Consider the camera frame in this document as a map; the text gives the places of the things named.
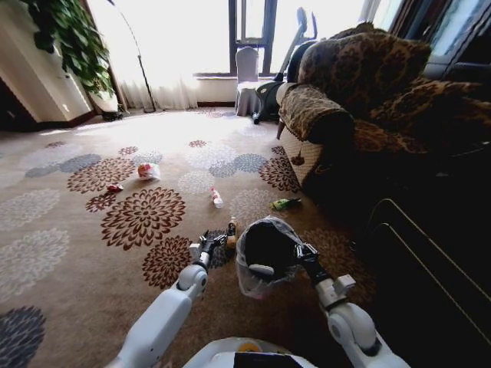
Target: sofa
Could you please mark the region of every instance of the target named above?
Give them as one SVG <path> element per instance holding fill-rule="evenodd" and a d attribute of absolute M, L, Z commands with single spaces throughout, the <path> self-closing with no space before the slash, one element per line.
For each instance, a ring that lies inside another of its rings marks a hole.
<path fill-rule="evenodd" d="M 280 139 L 305 192 L 339 172 L 416 172 L 491 140 L 486 86 L 422 76 L 428 44 L 363 23 L 310 46 L 280 105 Z"/>

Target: floor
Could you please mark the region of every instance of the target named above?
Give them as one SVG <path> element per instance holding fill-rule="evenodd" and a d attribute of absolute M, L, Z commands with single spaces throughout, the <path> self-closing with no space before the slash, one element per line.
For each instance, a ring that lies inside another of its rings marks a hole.
<path fill-rule="evenodd" d="M 334 276 L 354 276 L 351 300 L 369 307 L 374 276 L 348 250 L 349 229 L 302 193 L 275 133 L 274 123 L 255 126 L 225 108 L 1 133 L 0 367 L 104 366 L 189 263 L 189 244 L 207 229 L 224 232 L 230 216 L 240 231 L 283 218 Z M 144 162 L 159 166 L 160 180 L 137 178 Z M 124 190 L 107 194 L 115 183 Z M 292 197 L 302 205 L 269 208 Z M 162 366 L 180 367 L 231 336 L 271 341 L 317 366 L 349 365 L 304 273 L 257 301 L 241 295 L 235 262 L 219 249 L 206 294 Z"/>

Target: red wrapper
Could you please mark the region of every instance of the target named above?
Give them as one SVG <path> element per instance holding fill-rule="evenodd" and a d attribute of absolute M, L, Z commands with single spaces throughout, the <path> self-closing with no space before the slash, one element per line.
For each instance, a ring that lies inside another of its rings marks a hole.
<path fill-rule="evenodd" d="M 112 192 L 112 193 L 119 193 L 123 189 L 124 188 L 121 184 L 113 184 L 113 185 L 107 186 L 107 191 Z"/>

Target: white chair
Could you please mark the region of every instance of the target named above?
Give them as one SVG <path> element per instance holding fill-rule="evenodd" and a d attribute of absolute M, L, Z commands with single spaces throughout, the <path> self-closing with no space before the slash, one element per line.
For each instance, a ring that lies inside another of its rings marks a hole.
<path fill-rule="evenodd" d="M 259 54 L 253 48 L 242 48 L 237 51 L 237 96 L 236 112 L 240 117 L 251 116 L 258 112 L 261 101 L 255 89 L 258 82 Z"/>

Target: wall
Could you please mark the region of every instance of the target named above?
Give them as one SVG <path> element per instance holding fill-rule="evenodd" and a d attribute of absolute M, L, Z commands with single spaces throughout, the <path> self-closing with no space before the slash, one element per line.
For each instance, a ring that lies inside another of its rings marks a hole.
<path fill-rule="evenodd" d="M 235 78 L 198 79 L 196 97 L 198 102 L 230 102 L 236 100 Z"/>
<path fill-rule="evenodd" d="M 0 2 L 0 77 L 38 122 L 69 121 L 91 111 L 80 84 L 61 69 L 61 58 L 35 47 L 36 31 L 25 4 Z"/>

